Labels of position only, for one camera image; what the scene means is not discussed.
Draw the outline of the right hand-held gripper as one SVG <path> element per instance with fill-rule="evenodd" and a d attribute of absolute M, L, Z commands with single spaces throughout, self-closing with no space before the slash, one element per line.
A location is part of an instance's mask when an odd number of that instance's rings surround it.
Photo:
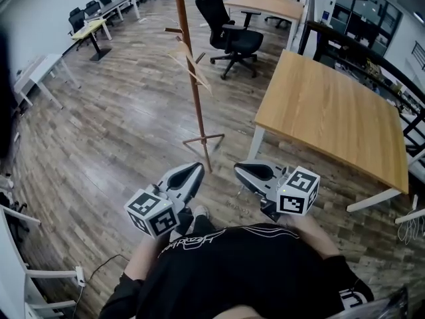
<path fill-rule="evenodd" d="M 273 167 L 268 161 L 242 161 L 234 165 L 234 173 L 252 193 L 265 197 L 260 202 L 260 210 L 274 222 L 283 214 L 306 215 L 317 198 L 320 176 L 298 166 L 277 182 Z"/>

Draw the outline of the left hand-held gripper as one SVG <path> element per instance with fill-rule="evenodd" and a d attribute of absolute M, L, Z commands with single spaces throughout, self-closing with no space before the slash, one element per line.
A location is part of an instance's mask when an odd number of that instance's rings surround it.
<path fill-rule="evenodd" d="M 175 167 L 162 177 L 169 194 L 150 184 L 139 189 L 124 210 L 136 229 L 158 239 L 181 224 L 180 215 L 192 215 L 187 204 L 197 194 L 204 176 L 205 168 L 200 162 Z"/>

